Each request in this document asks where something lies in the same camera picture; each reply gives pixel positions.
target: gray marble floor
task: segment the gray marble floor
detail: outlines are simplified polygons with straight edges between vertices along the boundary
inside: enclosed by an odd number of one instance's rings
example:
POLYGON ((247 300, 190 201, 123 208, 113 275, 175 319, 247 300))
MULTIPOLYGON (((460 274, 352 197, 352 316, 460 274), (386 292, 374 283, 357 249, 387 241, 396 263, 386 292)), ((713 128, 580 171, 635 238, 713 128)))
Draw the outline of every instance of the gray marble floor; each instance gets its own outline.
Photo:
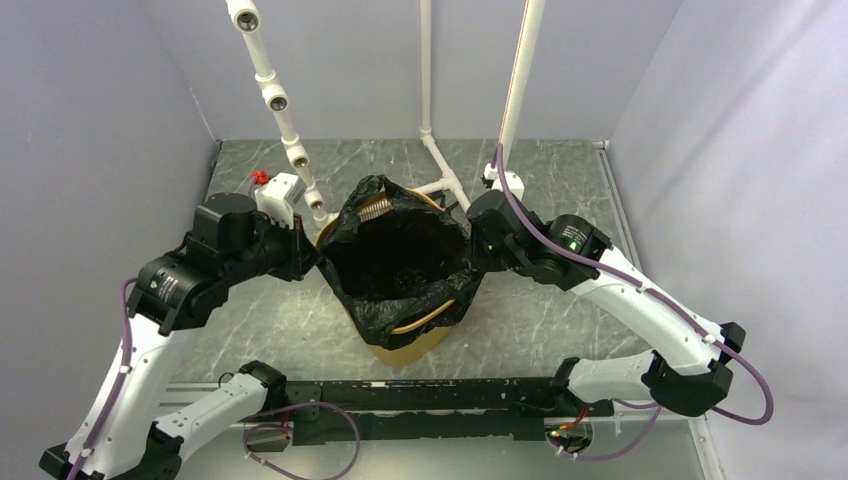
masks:
MULTIPOLYGON (((479 177, 494 141, 437 143, 473 200, 483 191, 479 177)), ((328 211, 337 211, 359 179, 371 173, 409 187, 439 178, 418 140, 318 140, 304 146, 328 211)), ((609 192, 591 153, 589 142, 517 141, 509 168, 524 180, 524 203, 540 217, 576 213, 620 244, 609 192)), ((225 142, 209 194, 244 189, 255 170, 290 171, 279 142, 225 142)), ((314 239, 317 228, 307 209, 298 205, 296 210, 314 239)), ((543 376, 552 375, 565 357, 611 358, 647 348, 593 304, 500 273, 486 276, 465 319, 440 345, 406 368, 390 368, 366 348, 314 269, 299 283, 258 278, 234 288, 174 381, 213 381, 253 359, 292 380, 543 376)))

